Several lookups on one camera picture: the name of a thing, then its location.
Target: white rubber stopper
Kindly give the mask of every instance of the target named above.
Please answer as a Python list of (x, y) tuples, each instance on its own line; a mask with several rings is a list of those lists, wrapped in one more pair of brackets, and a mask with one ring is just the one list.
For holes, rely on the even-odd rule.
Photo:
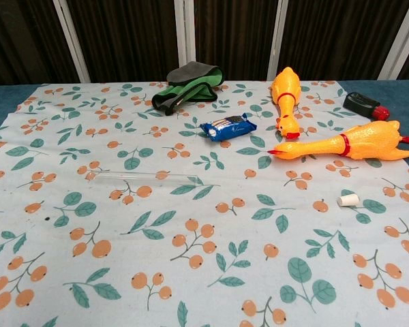
[(356, 206), (359, 204), (360, 199), (357, 194), (348, 194), (347, 196), (340, 196), (337, 202), (339, 206)]

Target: rubber chicken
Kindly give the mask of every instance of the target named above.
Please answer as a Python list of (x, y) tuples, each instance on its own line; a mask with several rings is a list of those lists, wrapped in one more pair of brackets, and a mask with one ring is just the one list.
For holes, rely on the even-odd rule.
[(409, 136), (400, 136), (398, 121), (374, 121), (355, 126), (332, 138), (309, 142), (285, 142), (268, 151), (280, 159), (302, 155), (335, 153), (352, 159), (378, 158), (397, 160), (409, 157), (409, 151), (397, 149), (399, 142), (409, 143)]
[(295, 119), (292, 109), (299, 103), (300, 79), (292, 68), (285, 68), (278, 74), (271, 85), (273, 102), (280, 107), (280, 119), (277, 119), (276, 128), (287, 139), (300, 136), (299, 124)]

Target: green cloth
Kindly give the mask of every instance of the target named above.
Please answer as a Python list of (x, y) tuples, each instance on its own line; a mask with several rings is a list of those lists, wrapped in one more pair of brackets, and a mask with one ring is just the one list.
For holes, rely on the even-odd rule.
[(167, 75), (169, 87), (154, 95), (151, 102), (155, 109), (170, 116), (175, 107), (185, 101), (215, 101), (217, 95), (213, 87), (224, 81), (224, 73), (218, 66), (191, 61)]

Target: candy bar wrapper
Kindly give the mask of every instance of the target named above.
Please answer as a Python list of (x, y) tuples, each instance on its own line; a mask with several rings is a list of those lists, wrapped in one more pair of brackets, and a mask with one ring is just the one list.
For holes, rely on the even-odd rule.
[(242, 116), (230, 116), (212, 123), (200, 124), (200, 127), (212, 141), (224, 141), (256, 131), (256, 125), (248, 121), (245, 113)]

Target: floral tablecloth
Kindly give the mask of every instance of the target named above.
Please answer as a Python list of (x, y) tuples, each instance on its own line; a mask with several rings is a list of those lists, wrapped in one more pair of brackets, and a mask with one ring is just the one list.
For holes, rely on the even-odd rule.
[[(160, 82), (19, 105), (0, 128), (0, 326), (409, 325), (409, 167), (272, 158), (269, 85), (173, 116), (151, 107)], [(368, 122), (336, 82), (302, 86), (300, 141)], [(199, 128), (243, 112), (251, 134)]]

